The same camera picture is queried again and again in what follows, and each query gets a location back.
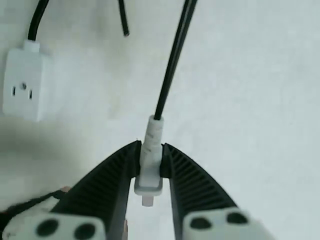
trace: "white plug housing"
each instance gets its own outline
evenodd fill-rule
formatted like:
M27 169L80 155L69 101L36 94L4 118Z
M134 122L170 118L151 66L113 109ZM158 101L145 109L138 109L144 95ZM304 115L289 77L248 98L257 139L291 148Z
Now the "white plug housing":
M135 179L134 192L142 196L142 205L152 207L154 196L162 193L163 179L160 177L160 165L163 147L161 145L164 119L149 117L144 142L140 153L140 175Z
M194 211L183 219L183 240L275 240L261 222L237 207Z
M10 240L106 240L104 222L97 217L43 213L27 217Z
M40 53L38 42L25 40L23 49L11 49L4 72L3 113L38 122L50 95L50 69L51 59Z

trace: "plug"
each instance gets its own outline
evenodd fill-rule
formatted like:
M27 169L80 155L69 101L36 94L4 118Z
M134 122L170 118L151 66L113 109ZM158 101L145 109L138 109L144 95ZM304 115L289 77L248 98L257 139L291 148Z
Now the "plug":
M51 60L40 53L40 44L25 40L23 49L7 55L2 111L5 115L38 122L48 103Z
M152 207L154 197L159 196L163 189L163 179L160 176L162 161L161 138L164 129L164 119L155 120L149 117L144 142L140 152L140 174L135 178L134 192L142 196L142 205Z

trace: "white power outlet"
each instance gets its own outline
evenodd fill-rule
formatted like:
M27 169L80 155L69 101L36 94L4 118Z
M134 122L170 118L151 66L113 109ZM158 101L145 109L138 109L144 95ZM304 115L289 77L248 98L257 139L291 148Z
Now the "white power outlet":
M9 51L4 73L3 105L5 115L39 121L46 106L50 59L39 53L37 42L26 40L23 49Z

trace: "black cable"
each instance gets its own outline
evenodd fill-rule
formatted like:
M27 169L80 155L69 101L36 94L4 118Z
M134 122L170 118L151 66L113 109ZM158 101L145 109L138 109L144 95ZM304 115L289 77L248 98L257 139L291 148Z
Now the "black cable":
M119 11L120 11L123 35L125 37L128 37L130 33L129 33L129 28L128 28L128 21L127 21L126 8L125 8L124 0L119 0Z
M42 16L45 13L45 10L46 10L48 3L49 3L49 0L39 0L38 5L36 6L36 9L34 11L31 23L30 23L28 40L30 40L30 41L36 40L39 24L40 24Z
M171 86L172 80L174 78L174 74L176 71L176 67L178 64L180 53L181 53L182 47L183 47L185 39L186 39L186 35L188 32L188 28L189 28L191 18L193 16L196 4L197 4L197 0L185 0L185 2L184 2L180 22L179 22L178 28L176 30L169 62L166 67L166 72L164 75L162 89L160 92L158 104L156 106L156 110L155 110L155 114L154 114L155 120L160 120L162 112L164 111L164 107L165 107L166 100L167 100L167 97L169 94L170 86Z

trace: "cable strain relief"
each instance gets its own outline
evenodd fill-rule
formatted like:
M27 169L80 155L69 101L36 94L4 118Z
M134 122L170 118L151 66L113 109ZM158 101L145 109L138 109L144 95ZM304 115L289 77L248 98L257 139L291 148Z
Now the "cable strain relief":
M149 150L153 150L154 147L161 147L161 138L164 129L164 118L161 117L160 120L155 120L154 115L149 117L148 125L146 128L145 138L143 146Z
M40 43L32 40L24 40L23 49L26 51L30 51L33 53L39 53L40 51Z

